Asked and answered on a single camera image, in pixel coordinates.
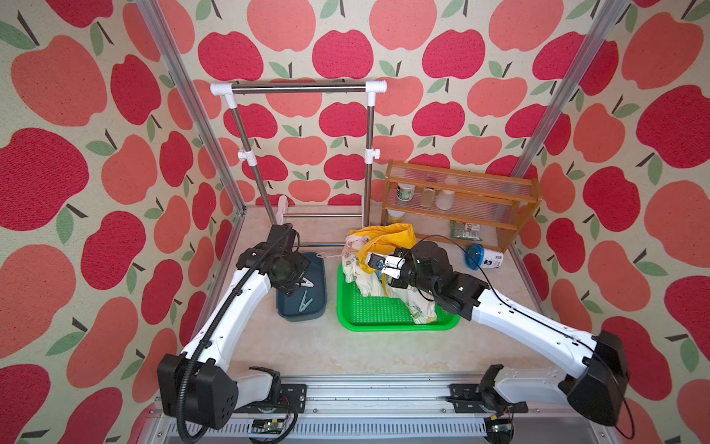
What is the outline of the pink wire hanger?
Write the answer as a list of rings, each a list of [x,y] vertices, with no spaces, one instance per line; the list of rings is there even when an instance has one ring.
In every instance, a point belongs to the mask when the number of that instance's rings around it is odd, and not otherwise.
[[[319,252],[316,254],[318,258],[327,260],[327,259],[338,259],[339,261],[342,260],[348,260],[349,257],[351,256],[349,253],[339,253],[338,255],[331,255],[331,253],[327,252]]]

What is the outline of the light blue clothespin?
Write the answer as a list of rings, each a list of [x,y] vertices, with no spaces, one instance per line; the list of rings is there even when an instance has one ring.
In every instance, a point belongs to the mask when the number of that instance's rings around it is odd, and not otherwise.
[[[310,305],[312,304],[313,301],[314,301],[314,299],[309,298],[306,294],[304,294],[301,297],[301,302],[300,302],[298,311],[300,313],[304,313],[310,307]]]

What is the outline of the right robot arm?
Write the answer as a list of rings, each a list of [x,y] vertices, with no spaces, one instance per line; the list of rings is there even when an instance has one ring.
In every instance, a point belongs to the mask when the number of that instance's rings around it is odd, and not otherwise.
[[[392,287],[419,290],[449,314],[502,332],[554,364],[531,373],[490,366],[479,385],[489,409],[500,412],[527,401],[562,403],[599,425],[619,423],[630,374],[617,335],[575,329],[519,305],[488,281],[454,270],[447,252],[430,240],[399,247],[392,255],[371,253],[367,264]]]

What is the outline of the yellow dinosaur kids jacket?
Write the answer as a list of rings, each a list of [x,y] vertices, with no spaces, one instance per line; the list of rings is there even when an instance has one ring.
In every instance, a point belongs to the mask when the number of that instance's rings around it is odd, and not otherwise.
[[[436,322],[435,303],[423,297],[418,290],[406,284],[399,286],[399,277],[404,260],[416,244],[412,225],[396,223],[387,226],[371,226],[351,231],[345,238],[341,252],[341,269],[348,284],[355,284],[365,298],[389,298],[403,302],[416,325]]]

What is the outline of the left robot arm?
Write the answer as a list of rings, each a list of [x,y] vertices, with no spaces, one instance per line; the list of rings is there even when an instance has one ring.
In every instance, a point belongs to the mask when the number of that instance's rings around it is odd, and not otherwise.
[[[205,324],[180,353],[165,355],[157,366],[163,411],[175,419],[183,442],[199,441],[248,406],[285,413],[292,425],[296,423],[299,411],[283,400],[279,372],[253,366],[233,379],[227,370],[254,310],[270,290],[290,295],[301,288],[311,263],[298,251],[298,239],[292,225],[273,225],[266,241],[244,251]]]

